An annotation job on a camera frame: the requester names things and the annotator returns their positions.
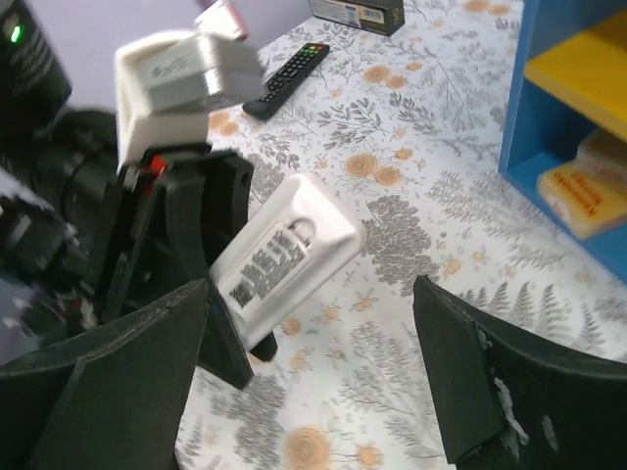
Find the white remote control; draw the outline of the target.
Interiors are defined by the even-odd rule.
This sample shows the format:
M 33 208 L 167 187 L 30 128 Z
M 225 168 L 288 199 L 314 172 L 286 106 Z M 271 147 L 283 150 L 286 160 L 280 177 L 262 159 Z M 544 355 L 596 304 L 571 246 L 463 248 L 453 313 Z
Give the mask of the white remote control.
M 210 268 L 251 352 L 362 249 L 359 219 L 311 173 L 286 177 Z

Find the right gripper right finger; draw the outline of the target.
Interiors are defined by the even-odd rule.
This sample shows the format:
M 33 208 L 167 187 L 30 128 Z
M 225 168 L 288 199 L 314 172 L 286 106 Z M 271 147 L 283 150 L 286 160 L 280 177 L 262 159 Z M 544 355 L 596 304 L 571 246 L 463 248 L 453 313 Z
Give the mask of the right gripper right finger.
M 413 314 L 449 463 L 625 468 L 625 364 L 500 320 L 424 275 Z

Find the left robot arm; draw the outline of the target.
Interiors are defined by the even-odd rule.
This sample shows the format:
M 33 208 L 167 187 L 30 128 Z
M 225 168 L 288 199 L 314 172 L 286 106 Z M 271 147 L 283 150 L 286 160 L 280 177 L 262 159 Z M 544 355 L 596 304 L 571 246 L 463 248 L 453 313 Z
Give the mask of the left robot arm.
M 200 366 L 237 389 L 253 371 L 210 265 L 246 222 L 254 168 L 199 138 L 115 170 L 111 113 L 71 110 L 70 83 L 23 1 L 1 5 L 1 166 L 47 203 L 3 198 L 1 259 L 48 294 L 94 306 L 78 325 L 12 360 L 1 382 L 54 392 L 88 357 L 117 355 L 97 381 L 179 378 Z

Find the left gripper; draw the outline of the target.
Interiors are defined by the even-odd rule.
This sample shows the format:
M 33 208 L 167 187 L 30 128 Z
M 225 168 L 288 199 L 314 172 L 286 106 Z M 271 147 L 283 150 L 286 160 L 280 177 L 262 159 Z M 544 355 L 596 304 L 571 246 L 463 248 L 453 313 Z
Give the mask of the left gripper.
M 93 304 L 109 323 L 204 279 L 248 220 L 253 165 L 233 150 L 149 150 L 122 168 L 115 218 L 92 245 Z M 208 294 L 198 365 L 238 390 L 254 372 L 216 288 Z

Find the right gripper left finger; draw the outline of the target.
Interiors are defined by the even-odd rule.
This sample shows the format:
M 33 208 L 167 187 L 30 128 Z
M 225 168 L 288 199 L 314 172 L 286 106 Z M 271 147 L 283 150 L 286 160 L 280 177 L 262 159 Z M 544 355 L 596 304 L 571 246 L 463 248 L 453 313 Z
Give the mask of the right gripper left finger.
M 208 284 L 1 367 L 4 469 L 173 469 Z

